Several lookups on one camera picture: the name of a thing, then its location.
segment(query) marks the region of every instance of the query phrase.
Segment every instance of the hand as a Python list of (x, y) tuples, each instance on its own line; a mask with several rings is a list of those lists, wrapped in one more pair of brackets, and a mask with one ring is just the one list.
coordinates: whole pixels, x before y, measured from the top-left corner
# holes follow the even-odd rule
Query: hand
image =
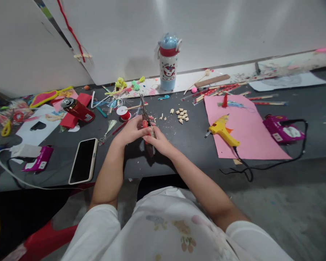
[(171, 157), (177, 149), (171, 145), (171, 143), (167, 140), (161, 130), (154, 126), (153, 130), (155, 132), (156, 138), (151, 136), (144, 136), (143, 139), (148, 143), (152, 144), (161, 154), (166, 157)]
[(122, 131), (116, 136), (115, 140), (122, 145), (126, 145), (135, 141), (136, 139), (147, 135), (152, 129), (142, 128), (142, 115), (138, 115), (131, 120), (123, 127)]

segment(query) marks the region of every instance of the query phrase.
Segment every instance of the spray can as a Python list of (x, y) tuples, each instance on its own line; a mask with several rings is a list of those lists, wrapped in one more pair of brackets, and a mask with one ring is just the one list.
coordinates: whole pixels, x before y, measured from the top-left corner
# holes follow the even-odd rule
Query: spray can
[(159, 59), (160, 87), (165, 91), (171, 91), (175, 87), (177, 55), (180, 52), (181, 39), (176, 34), (167, 33), (158, 42), (157, 58)]
[(76, 118), (84, 122), (90, 122), (95, 117), (94, 112), (73, 98), (63, 99), (60, 106), (64, 109), (64, 111), (74, 115)]

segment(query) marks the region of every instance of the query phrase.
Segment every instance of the red string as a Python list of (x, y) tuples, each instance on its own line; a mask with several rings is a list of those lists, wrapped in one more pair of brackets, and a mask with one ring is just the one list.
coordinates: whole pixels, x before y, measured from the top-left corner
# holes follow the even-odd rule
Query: red string
[(66, 18), (66, 16), (65, 16), (65, 13), (64, 13), (64, 11), (63, 11), (63, 8), (62, 8), (62, 5), (61, 5), (61, 3), (60, 3), (60, 0), (57, 0), (57, 2), (58, 2), (58, 5), (59, 5), (59, 8), (60, 8), (60, 12), (62, 13), (62, 15), (63, 15), (63, 17), (64, 17), (64, 20), (65, 20), (66, 26), (68, 27), (70, 33), (72, 34), (72, 36), (75, 38), (75, 41), (76, 41), (77, 44), (79, 45), (80, 53), (81, 53), (81, 55), (82, 55), (83, 62), (85, 63), (86, 61), (85, 61), (85, 59), (84, 59), (84, 57), (83, 57), (83, 52), (82, 52), (81, 44), (80, 44), (79, 40), (77, 40), (76, 35), (74, 34), (74, 31), (72, 30), (71, 26), (70, 26), (69, 23), (68, 23), (68, 20), (67, 20), (67, 18)]

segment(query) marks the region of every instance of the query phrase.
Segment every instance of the white shirt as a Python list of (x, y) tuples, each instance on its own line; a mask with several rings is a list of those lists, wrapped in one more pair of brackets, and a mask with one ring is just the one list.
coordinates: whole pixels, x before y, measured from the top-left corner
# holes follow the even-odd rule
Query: white shirt
[(117, 210), (99, 205), (81, 220), (62, 261), (292, 260), (259, 226), (236, 221), (223, 232), (190, 191), (152, 191), (121, 230)]

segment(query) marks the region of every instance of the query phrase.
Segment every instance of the floor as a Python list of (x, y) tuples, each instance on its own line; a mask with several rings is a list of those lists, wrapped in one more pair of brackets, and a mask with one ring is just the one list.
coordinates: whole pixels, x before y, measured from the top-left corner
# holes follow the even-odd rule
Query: floor
[[(256, 171), (252, 183), (239, 174), (226, 176), (218, 170), (205, 173), (294, 260), (326, 260), (326, 158)], [(139, 180), (124, 181), (118, 205), (122, 226), (132, 214), (138, 185)], [(55, 228), (77, 224), (91, 193), (79, 193), (68, 202), (56, 215)], [(67, 245), (43, 260), (60, 260), (66, 249)]]

